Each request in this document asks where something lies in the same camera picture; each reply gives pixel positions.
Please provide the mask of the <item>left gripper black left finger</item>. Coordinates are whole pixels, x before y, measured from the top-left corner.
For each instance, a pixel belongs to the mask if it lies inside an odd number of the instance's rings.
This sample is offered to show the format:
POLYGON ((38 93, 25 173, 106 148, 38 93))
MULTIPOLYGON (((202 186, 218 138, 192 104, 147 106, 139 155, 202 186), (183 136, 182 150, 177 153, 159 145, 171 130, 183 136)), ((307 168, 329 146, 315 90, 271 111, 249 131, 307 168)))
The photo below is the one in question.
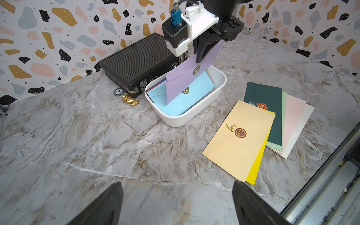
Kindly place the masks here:
POLYGON ((68 224, 117 225, 123 196, 122 184, 120 182, 113 183, 68 224))

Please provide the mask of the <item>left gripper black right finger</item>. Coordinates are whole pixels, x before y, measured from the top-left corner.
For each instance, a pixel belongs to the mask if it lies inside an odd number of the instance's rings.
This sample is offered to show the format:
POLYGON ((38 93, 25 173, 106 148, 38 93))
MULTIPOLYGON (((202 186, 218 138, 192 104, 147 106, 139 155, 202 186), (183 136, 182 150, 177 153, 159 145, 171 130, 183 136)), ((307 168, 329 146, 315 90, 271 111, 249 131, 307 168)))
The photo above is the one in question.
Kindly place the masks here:
POLYGON ((232 197, 240 225, 288 225, 259 195, 241 181, 235 181, 232 197))

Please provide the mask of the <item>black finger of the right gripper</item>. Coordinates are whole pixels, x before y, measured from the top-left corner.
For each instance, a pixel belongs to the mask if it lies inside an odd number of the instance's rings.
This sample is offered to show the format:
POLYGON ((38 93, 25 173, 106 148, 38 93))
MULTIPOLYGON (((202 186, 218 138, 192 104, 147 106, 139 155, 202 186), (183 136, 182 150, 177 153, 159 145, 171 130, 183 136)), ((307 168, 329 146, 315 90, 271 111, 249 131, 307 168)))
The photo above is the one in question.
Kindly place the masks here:
POLYGON ((221 40, 217 33, 203 33, 195 39, 196 62, 201 63, 208 52, 221 40))

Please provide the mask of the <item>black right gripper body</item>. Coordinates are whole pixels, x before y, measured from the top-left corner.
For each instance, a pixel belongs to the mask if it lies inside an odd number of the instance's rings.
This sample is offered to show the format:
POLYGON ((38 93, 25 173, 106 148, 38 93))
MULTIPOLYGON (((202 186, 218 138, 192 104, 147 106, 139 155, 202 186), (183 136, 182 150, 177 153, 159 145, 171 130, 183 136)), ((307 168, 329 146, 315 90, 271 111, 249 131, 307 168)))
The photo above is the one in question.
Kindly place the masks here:
POLYGON ((244 23, 238 18, 231 16, 229 19, 220 18, 218 23, 204 31, 193 41, 193 45, 208 45, 214 41, 233 41, 241 33, 244 23))

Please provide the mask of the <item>bright yellow envelope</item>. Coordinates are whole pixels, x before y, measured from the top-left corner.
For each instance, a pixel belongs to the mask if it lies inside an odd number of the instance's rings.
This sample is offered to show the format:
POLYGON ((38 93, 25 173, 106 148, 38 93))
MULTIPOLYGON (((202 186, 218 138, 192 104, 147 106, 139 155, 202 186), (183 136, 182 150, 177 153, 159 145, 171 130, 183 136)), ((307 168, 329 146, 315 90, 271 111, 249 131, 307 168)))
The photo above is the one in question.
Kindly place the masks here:
POLYGON ((252 161, 253 164, 246 179, 252 185, 257 180, 265 145, 268 141, 274 119, 274 112, 257 107, 251 107, 246 115, 247 125, 244 128, 247 133, 245 137, 247 140, 246 150, 256 156, 252 161))

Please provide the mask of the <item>lilac envelope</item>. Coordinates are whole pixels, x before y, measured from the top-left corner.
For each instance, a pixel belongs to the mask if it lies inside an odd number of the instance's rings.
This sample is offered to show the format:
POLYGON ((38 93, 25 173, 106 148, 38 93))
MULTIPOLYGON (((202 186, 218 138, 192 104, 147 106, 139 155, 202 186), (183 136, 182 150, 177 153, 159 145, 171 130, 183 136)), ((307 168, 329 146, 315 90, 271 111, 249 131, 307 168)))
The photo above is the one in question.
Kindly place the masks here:
POLYGON ((202 62, 197 63, 197 54, 195 54, 166 75, 167 104, 172 102, 188 86, 190 86, 196 78, 214 64, 216 56, 224 42, 224 40, 217 42, 207 53, 202 62))

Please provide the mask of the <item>white storage tray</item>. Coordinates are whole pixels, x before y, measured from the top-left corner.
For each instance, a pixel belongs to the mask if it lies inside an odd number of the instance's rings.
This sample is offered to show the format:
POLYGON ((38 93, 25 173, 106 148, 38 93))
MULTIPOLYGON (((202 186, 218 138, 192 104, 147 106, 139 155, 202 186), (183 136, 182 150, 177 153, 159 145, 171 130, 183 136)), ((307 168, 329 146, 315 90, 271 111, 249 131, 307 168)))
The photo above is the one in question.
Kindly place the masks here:
POLYGON ((226 83, 226 75, 216 67, 210 66, 170 104, 167 104, 165 75, 150 82, 144 94, 154 111, 167 125, 180 127, 219 97, 226 83))

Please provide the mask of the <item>red envelope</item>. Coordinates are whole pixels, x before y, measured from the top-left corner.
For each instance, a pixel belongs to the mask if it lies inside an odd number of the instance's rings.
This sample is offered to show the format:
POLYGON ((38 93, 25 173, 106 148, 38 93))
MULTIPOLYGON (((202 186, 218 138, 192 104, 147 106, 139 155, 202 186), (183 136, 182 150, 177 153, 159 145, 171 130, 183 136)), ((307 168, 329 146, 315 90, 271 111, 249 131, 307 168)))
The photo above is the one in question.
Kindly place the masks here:
POLYGON ((153 85, 152 87, 150 87, 146 93, 148 93, 149 91, 151 91, 152 89, 156 88, 157 86, 159 86, 160 84, 164 83, 166 81, 166 79, 162 79, 161 81, 157 82, 155 85, 153 85))

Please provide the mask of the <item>pale yellow envelope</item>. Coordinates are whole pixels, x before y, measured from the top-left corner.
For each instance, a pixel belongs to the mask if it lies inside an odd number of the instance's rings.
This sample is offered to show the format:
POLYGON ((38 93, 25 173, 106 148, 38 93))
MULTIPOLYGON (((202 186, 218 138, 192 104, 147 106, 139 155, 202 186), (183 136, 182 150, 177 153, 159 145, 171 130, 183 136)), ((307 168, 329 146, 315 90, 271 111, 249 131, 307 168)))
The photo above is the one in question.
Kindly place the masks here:
POLYGON ((237 180, 244 182, 256 157, 248 152, 246 115, 252 106, 237 101, 202 154, 237 180))

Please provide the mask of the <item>light blue envelope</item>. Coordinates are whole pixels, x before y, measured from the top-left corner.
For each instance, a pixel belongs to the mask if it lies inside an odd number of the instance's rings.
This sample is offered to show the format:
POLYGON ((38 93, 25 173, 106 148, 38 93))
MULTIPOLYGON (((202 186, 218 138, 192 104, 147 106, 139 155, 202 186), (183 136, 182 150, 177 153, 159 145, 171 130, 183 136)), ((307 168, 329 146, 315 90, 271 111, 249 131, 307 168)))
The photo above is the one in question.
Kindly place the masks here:
POLYGON ((151 101, 167 116, 184 114, 215 88, 208 73, 203 72, 172 102, 167 104, 166 81, 147 93, 151 101))

